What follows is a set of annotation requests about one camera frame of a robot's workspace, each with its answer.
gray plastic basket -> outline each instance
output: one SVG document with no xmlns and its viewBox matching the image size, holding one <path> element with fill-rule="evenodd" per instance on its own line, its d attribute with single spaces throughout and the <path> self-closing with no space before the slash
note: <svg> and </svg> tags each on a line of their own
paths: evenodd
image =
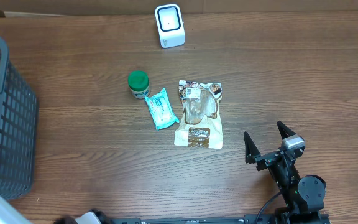
<svg viewBox="0 0 358 224">
<path fill-rule="evenodd" d="M 34 175 L 38 99 L 9 61 L 0 38 L 0 196 L 30 191 Z"/>
</svg>

snack bag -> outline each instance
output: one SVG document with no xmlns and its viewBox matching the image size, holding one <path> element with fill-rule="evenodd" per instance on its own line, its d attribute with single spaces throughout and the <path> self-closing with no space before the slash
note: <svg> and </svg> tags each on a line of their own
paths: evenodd
<svg viewBox="0 0 358 224">
<path fill-rule="evenodd" d="M 221 149 L 223 133 L 219 102 L 221 83 L 179 81 L 183 116 L 175 131 L 175 145 Z"/>
<path fill-rule="evenodd" d="M 179 123 L 178 118 L 172 111 L 165 88 L 162 88 L 160 93 L 157 93 L 150 98 L 145 96 L 144 99 L 149 106 L 150 114 L 153 117 L 155 128 L 157 130 L 167 128 L 175 122 Z"/>
</svg>

clear plastic package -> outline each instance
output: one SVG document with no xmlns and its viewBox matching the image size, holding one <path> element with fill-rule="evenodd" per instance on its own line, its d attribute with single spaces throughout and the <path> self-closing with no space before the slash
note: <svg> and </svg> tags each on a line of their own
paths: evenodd
<svg viewBox="0 0 358 224">
<path fill-rule="evenodd" d="M 221 149 L 223 132 L 219 114 L 221 83 L 179 81 L 183 116 L 175 131 L 175 145 Z"/>
</svg>

wet wipes package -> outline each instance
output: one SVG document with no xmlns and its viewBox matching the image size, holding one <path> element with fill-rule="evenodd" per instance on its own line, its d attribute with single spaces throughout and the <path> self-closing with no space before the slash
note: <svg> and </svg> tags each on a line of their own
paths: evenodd
<svg viewBox="0 0 358 224">
<path fill-rule="evenodd" d="M 150 114 L 153 117 L 155 128 L 157 130 L 167 128 L 175 122 L 179 123 L 178 118 L 172 111 L 165 88 L 162 88 L 160 93 L 157 93 L 150 98 L 145 97 L 145 100 L 149 106 Z"/>
</svg>

basket handle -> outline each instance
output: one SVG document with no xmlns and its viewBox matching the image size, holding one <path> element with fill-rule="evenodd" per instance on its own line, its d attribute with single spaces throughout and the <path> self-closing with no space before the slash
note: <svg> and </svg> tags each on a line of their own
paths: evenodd
<svg viewBox="0 0 358 224">
<path fill-rule="evenodd" d="M 0 59 L 0 94 L 4 92 L 5 89 L 5 81 L 6 81 L 6 72 L 7 65 L 9 62 L 9 49 L 6 45 L 4 39 L 0 37 L 0 51 L 1 51 L 1 59 Z"/>
</svg>

